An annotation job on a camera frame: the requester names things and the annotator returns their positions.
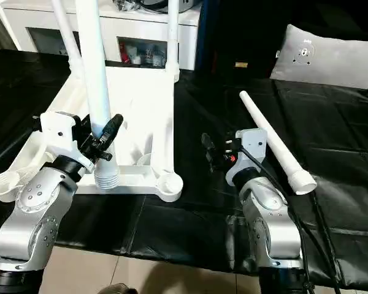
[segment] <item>black cable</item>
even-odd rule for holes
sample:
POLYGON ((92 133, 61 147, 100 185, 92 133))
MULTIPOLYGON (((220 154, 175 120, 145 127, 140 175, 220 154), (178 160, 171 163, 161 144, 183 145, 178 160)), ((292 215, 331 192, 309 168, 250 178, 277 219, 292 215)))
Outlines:
POLYGON ((328 273, 329 273, 329 278, 334 284, 333 288, 334 288, 335 293, 340 294, 341 291, 339 290, 338 283, 334 278, 335 271, 332 269, 331 263, 327 259, 327 254, 325 253, 325 251, 323 250, 323 248, 321 247, 320 243, 315 238, 315 236, 313 235, 311 230, 308 228, 308 226, 301 219, 300 219, 300 222, 301 222, 301 227, 304 229, 306 234, 309 236, 309 238, 311 239, 313 245, 315 245, 315 248, 317 249, 320 257, 322 258, 323 263, 326 265, 326 268, 327 268, 328 273))
MULTIPOLYGON (((307 251, 305 249, 304 236, 302 234, 302 221, 300 220, 299 216, 296 214, 296 212, 295 212, 295 210, 293 208, 293 205, 292 205, 292 203, 291 203, 291 201, 289 199, 288 194, 283 190, 283 188, 280 185, 280 183, 243 146, 240 146, 239 151, 243 152, 250 160, 252 160, 252 162, 257 167, 260 168, 260 170, 266 175, 266 177, 274 185, 274 187, 281 192, 281 194, 284 196, 286 202, 288 202, 289 212, 291 213, 291 215, 293 217, 293 221, 296 223, 297 229, 299 230, 299 234, 300 234, 300 239, 301 239, 301 252, 302 252, 302 263, 303 263, 304 272, 305 272, 305 279, 306 279, 306 282, 307 283, 310 283, 309 270, 308 270, 308 261, 307 261, 307 251)), ((339 291, 339 289, 337 287, 336 281, 334 281, 334 279, 332 277, 331 277, 331 279, 335 283, 336 289, 334 288, 334 290, 335 290, 336 294, 340 294, 340 291, 339 291)), ((314 294, 314 291, 313 291, 313 289, 311 287, 308 288, 308 291, 310 292, 310 294, 314 294)))

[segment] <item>black tablecloth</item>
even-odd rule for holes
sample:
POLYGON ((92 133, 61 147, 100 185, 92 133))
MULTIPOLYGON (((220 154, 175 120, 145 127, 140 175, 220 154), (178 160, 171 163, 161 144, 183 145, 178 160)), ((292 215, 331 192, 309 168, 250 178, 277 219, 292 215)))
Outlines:
MULTIPOLYGON (((66 58, 0 51, 0 152, 53 100, 69 70, 66 58)), ((245 89, 302 166, 316 178, 316 197, 331 235, 339 282, 368 290, 368 90, 272 80, 236 81, 182 71, 175 85, 175 170, 182 196, 164 203, 154 195, 76 195, 57 244, 108 254, 256 274, 248 229, 234 188, 209 173, 201 134, 224 139, 255 127, 239 99, 245 89)), ((24 140, 0 159, 0 172, 24 140)), ((286 184, 269 149, 265 166, 286 184)), ((308 195, 293 202, 318 236, 308 195)), ((13 204, 0 202, 0 225, 13 204)), ((330 285, 310 240, 311 278, 330 285)))

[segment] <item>gray cushion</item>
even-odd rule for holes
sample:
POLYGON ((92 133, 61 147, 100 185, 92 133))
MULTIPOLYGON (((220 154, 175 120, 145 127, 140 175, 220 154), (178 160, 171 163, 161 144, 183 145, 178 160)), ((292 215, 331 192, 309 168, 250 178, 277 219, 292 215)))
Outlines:
POLYGON ((323 38, 291 24, 271 78, 368 88, 368 42, 323 38))

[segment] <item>white pole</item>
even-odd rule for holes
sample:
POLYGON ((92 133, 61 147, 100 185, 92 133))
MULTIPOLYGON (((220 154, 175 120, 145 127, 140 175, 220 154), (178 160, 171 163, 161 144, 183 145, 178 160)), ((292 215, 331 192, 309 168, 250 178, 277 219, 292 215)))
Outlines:
MULTIPOLYGON (((99 138, 111 116, 98 0, 76 0, 76 12, 91 130, 99 138)), ((107 152, 112 153, 112 160, 100 159, 94 172, 96 185, 101 189, 111 189, 118 184, 119 169, 113 144, 107 152)))
POLYGON ((240 98, 256 125, 266 130, 267 144, 288 176, 288 182, 293 191, 298 195, 303 195, 314 190, 316 188, 316 181, 309 172, 300 166, 248 93, 241 91, 240 98))
POLYGON ((168 13, 168 33, 167 33, 167 56, 166 71, 174 75, 174 82, 180 78, 178 66, 178 4, 179 0, 169 0, 168 13))
POLYGON ((83 79, 83 64, 80 57, 78 46, 75 42, 74 33, 69 24, 67 13, 63 7, 61 0, 52 0, 53 11, 60 28, 61 37, 63 38, 68 53, 69 68, 77 78, 83 79))

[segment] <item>white plastic rod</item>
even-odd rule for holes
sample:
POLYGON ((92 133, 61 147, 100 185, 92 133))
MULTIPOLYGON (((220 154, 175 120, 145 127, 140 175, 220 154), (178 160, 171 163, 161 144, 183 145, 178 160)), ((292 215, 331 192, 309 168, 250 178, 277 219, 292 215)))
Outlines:
POLYGON ((259 108, 252 101, 248 93, 241 91, 240 98, 247 110, 250 112, 256 125, 266 130, 267 144, 269 144, 272 152, 288 176, 288 182, 293 191, 297 195, 304 195, 314 190, 316 188, 316 181, 314 178, 312 178, 311 174, 300 166, 259 108))
MULTIPOLYGON (((99 138, 102 129, 110 120, 110 104, 98 0, 76 0, 76 12, 91 130, 93 135, 99 138)), ((113 155, 112 160, 100 159, 94 171, 96 185, 101 189, 111 189, 118 185, 119 169, 113 144, 107 152, 113 155)))
POLYGON ((52 0, 53 11, 55 12, 56 20, 60 28, 61 37, 68 53, 69 68, 77 78, 84 78, 82 58, 80 57, 79 49, 76 44, 74 33, 69 24, 67 13, 63 7, 61 0, 52 0))
POLYGON ((179 0, 169 0, 167 7, 169 19, 165 68, 174 75, 174 82, 177 82, 180 78, 180 69, 178 66, 178 5, 179 0))

